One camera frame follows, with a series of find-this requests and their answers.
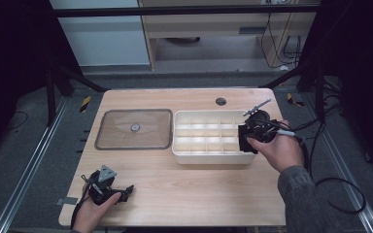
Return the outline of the yellow black striped tape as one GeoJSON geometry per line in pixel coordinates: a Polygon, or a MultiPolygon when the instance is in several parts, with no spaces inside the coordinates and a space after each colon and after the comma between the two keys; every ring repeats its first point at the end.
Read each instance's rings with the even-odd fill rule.
{"type": "Polygon", "coordinates": [[[87,106],[88,106],[88,104],[90,102],[90,99],[91,99],[91,96],[86,96],[84,98],[83,103],[82,103],[82,105],[80,107],[80,113],[84,113],[85,112],[85,110],[86,110],[86,108],[87,108],[87,106]]]}
{"type": "Polygon", "coordinates": [[[298,106],[298,107],[303,107],[305,106],[302,101],[295,101],[290,93],[287,94],[287,101],[291,105],[298,106]]]}

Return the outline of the light wooden desk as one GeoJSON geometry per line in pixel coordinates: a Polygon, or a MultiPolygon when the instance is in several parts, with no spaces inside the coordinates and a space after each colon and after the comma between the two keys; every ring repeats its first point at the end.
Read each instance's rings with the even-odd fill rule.
{"type": "MultiPolygon", "coordinates": [[[[319,4],[321,0],[137,0],[141,7],[295,5],[319,4]]],[[[255,35],[269,65],[284,58],[288,37],[306,36],[315,13],[176,15],[142,17],[146,37],[193,38],[255,35]]]]}

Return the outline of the black horizontal bar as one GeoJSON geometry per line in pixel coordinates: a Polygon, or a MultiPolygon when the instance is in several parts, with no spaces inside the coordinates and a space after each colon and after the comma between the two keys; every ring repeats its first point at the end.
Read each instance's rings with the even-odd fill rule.
{"type": "Polygon", "coordinates": [[[217,14],[311,13],[317,12],[320,8],[320,4],[307,4],[63,9],[51,10],[49,11],[49,15],[55,17],[132,17],[217,14]]]}

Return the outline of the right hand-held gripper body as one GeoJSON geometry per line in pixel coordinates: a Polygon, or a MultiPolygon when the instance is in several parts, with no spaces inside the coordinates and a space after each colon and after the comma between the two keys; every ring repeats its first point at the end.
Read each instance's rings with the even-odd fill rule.
{"type": "Polygon", "coordinates": [[[278,121],[271,119],[270,115],[261,109],[269,102],[270,99],[267,99],[244,113],[244,117],[247,117],[245,125],[250,131],[248,136],[261,143],[271,142],[278,131],[278,121]]]}

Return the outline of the white divided storage box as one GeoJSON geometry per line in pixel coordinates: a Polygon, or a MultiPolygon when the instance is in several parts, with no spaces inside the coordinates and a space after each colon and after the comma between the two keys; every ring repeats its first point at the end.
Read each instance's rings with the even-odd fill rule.
{"type": "Polygon", "coordinates": [[[255,154],[242,151],[240,110],[178,111],[174,116],[172,152],[179,164],[250,164],[255,154]]]}

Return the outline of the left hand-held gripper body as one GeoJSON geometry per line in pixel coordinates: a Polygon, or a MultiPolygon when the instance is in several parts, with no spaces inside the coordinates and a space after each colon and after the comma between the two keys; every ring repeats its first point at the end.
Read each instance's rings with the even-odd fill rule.
{"type": "Polygon", "coordinates": [[[88,195],[96,205],[102,205],[109,200],[115,192],[111,185],[117,173],[106,165],[102,165],[89,177],[88,195]]]}

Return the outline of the black curtain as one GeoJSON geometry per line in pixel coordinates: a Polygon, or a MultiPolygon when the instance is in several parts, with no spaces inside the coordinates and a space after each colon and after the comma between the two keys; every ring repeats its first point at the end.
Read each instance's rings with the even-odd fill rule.
{"type": "Polygon", "coordinates": [[[0,0],[0,137],[17,100],[45,85],[43,55],[32,48],[34,42],[52,51],[60,65],[81,72],[59,21],[27,13],[51,8],[50,0],[0,0]]]}
{"type": "Polygon", "coordinates": [[[373,161],[373,0],[321,0],[302,54],[318,49],[327,76],[341,80],[342,102],[373,161]]]}

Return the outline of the transparent lid with round knob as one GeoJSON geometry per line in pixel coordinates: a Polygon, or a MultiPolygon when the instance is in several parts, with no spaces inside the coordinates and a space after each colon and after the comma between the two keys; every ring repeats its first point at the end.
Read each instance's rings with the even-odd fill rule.
{"type": "Polygon", "coordinates": [[[101,120],[98,150],[165,150],[172,144],[169,109],[111,110],[101,120]]]}

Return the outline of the white cabinet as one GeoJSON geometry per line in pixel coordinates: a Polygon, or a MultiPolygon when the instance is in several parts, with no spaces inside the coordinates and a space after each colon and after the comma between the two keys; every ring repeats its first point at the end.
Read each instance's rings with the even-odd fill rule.
{"type": "MultiPolygon", "coordinates": [[[[50,0],[55,10],[138,7],[137,0],[50,0]]],[[[140,17],[60,17],[81,67],[149,65],[140,17]]]]}

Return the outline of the black sock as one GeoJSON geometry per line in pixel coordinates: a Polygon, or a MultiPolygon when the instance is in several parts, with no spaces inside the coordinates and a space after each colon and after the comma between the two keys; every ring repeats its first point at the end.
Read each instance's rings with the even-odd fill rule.
{"type": "Polygon", "coordinates": [[[240,151],[257,154],[257,150],[248,142],[248,139],[253,136],[254,132],[251,128],[248,128],[246,125],[238,126],[238,142],[240,151]]]}

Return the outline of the metal floor rail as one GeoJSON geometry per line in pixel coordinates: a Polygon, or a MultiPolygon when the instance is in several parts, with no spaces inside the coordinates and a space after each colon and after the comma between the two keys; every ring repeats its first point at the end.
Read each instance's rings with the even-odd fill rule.
{"type": "Polygon", "coordinates": [[[5,208],[0,214],[0,233],[7,233],[14,218],[17,214],[20,204],[22,203],[27,190],[32,183],[35,174],[44,158],[51,140],[55,134],[56,129],[60,121],[64,116],[65,109],[69,99],[61,97],[58,106],[56,107],[55,117],[52,123],[46,127],[37,147],[35,148],[31,158],[29,159],[20,179],[17,182],[17,186],[13,191],[10,199],[8,200],[5,208]]]}
{"type": "Polygon", "coordinates": [[[332,205],[332,208],[344,215],[357,216],[364,228],[364,232],[373,233],[373,210],[361,188],[359,187],[356,177],[353,175],[351,169],[342,158],[341,152],[335,145],[332,136],[325,128],[325,124],[319,120],[319,116],[315,110],[314,98],[310,94],[302,94],[302,98],[306,108],[313,118],[313,122],[318,127],[313,137],[313,145],[316,144],[318,139],[322,140],[323,146],[326,149],[325,154],[329,156],[329,159],[331,160],[332,165],[337,173],[336,177],[323,178],[319,180],[319,184],[329,182],[340,183],[345,189],[349,202],[353,208],[351,210],[346,210],[336,205],[332,205]]]}

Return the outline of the person's left hand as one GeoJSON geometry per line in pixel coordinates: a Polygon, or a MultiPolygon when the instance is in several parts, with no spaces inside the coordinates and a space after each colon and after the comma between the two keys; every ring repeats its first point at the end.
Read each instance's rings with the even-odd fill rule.
{"type": "Polygon", "coordinates": [[[115,193],[102,205],[96,205],[93,200],[86,195],[80,209],[76,213],[72,230],[78,233],[92,233],[99,225],[103,216],[116,205],[120,199],[120,193],[115,193]]]}

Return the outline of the grey tape piece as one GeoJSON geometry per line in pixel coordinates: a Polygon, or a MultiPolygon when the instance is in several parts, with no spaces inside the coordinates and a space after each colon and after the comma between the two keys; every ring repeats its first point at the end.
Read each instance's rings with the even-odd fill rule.
{"type": "Polygon", "coordinates": [[[63,205],[76,205],[78,202],[78,198],[75,197],[64,197],[64,198],[58,198],[55,201],[55,205],[57,206],[63,206],[63,205]]]}

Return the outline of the person's right hand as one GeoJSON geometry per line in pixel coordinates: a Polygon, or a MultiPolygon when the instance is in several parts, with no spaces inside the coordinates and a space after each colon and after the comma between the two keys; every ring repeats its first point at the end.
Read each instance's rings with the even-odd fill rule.
{"type": "Polygon", "coordinates": [[[301,147],[293,137],[277,134],[269,143],[261,143],[253,138],[248,138],[247,141],[279,173],[284,172],[289,167],[303,166],[301,147]]]}

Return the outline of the black metal stand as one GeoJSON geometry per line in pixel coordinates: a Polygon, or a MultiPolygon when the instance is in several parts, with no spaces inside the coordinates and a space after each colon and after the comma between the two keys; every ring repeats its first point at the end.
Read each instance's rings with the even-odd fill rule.
{"type": "Polygon", "coordinates": [[[300,77],[296,85],[296,88],[299,91],[303,92],[309,90],[312,85],[315,86],[315,113],[320,122],[325,122],[323,109],[324,73],[320,62],[305,62],[300,64],[296,68],[283,74],[278,79],[261,85],[260,88],[275,88],[279,84],[284,83],[295,76],[300,77]]]}
{"type": "Polygon", "coordinates": [[[107,88],[102,87],[96,83],[86,79],[83,75],[73,72],[63,66],[51,66],[46,73],[46,89],[47,89],[47,101],[48,101],[48,123],[47,126],[52,125],[56,118],[55,109],[55,92],[54,88],[57,87],[62,96],[71,96],[75,89],[69,82],[72,79],[77,81],[90,89],[97,92],[105,92],[107,88]]]}

